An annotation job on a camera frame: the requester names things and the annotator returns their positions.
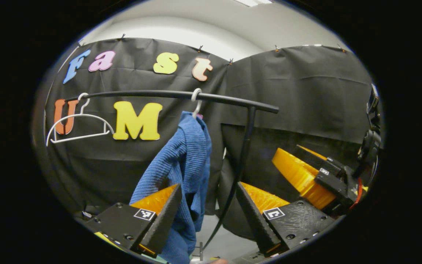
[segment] clothes hanger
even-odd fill
[[[77,98],[77,100],[81,100],[81,97],[83,97],[84,95],[89,95],[89,94],[86,93],[86,92],[83,92],[83,93],[81,93],[79,95],[79,97]],[[49,143],[48,139],[50,138],[50,134],[54,130],[56,124],[58,124],[59,122],[62,122],[65,119],[68,119],[69,117],[94,117],[96,119],[100,119],[100,120],[102,120],[104,122],[104,132],[103,133],[99,133],[99,134],[91,134],[91,135],[85,135],[85,136],[79,136],[79,137],[72,137],[70,139],[64,139],[64,140],[57,140],[56,139],[56,133],[54,133],[55,140],[50,139],[50,141],[53,144],[57,144],[57,143],[60,143],[60,142],[67,142],[67,141],[70,141],[70,140],[84,139],[84,138],[87,138],[87,137],[90,138],[90,137],[95,137],[95,136],[107,135],[109,132],[111,132],[112,134],[114,134],[114,129],[112,128],[112,126],[106,120],[104,120],[101,117],[97,117],[96,115],[84,114],[84,107],[86,107],[89,104],[89,102],[90,102],[90,99],[87,99],[87,102],[81,107],[80,114],[75,114],[75,115],[70,115],[70,116],[68,115],[66,117],[60,118],[60,120],[58,120],[57,122],[55,122],[55,124],[53,124],[52,128],[48,132],[48,136],[47,136],[47,147],[48,147],[48,143]]]
[[[198,93],[201,92],[200,88],[196,88],[193,91],[193,94],[191,95],[191,101],[194,102],[196,100],[196,96],[198,95]],[[195,110],[193,111],[193,118],[196,119],[196,114],[198,114],[198,112],[200,111],[201,108],[201,100],[198,100],[198,104],[196,105]]]

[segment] blue knit garment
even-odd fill
[[[129,204],[180,183],[182,200],[160,257],[171,264],[187,264],[201,230],[210,175],[211,138],[206,124],[182,112],[174,136],[154,157],[136,186]]]

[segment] black clothing rack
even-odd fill
[[[193,92],[181,92],[181,91],[167,91],[167,90],[137,90],[137,91],[115,91],[115,92],[99,92],[99,93],[93,93],[91,95],[84,95],[83,99],[89,99],[93,97],[116,97],[116,96],[132,96],[132,97],[169,97],[169,98],[179,98],[179,99],[191,99],[193,95]],[[69,99],[66,99],[65,101],[72,101],[77,100],[77,97],[72,97]],[[236,177],[234,177],[232,187],[229,193],[229,197],[227,198],[226,204],[224,205],[224,208],[222,209],[221,217],[216,224],[216,227],[214,228],[213,233],[211,234],[211,237],[208,239],[204,247],[200,249],[200,254],[203,253],[203,250],[208,246],[209,242],[213,239],[214,235],[216,235],[217,231],[222,225],[222,222],[224,221],[224,217],[227,214],[227,211],[231,205],[231,201],[236,193],[237,183],[240,182],[243,170],[245,168],[245,163],[247,161],[248,152],[250,150],[250,142],[251,142],[251,135],[253,131],[253,123],[255,121],[255,112],[257,110],[265,111],[265,112],[271,112],[271,113],[277,113],[279,112],[280,108],[264,104],[260,102],[255,102],[251,100],[245,100],[241,98],[236,97],[229,97],[224,95],[214,95],[209,93],[202,93],[199,92],[196,96],[196,100],[206,100],[210,102],[218,102],[218,103],[224,103],[224,104],[230,104],[230,105],[237,105],[241,107],[247,108],[247,124],[245,126],[245,134],[243,139],[243,144],[240,152],[239,157],[239,163],[236,169]]]

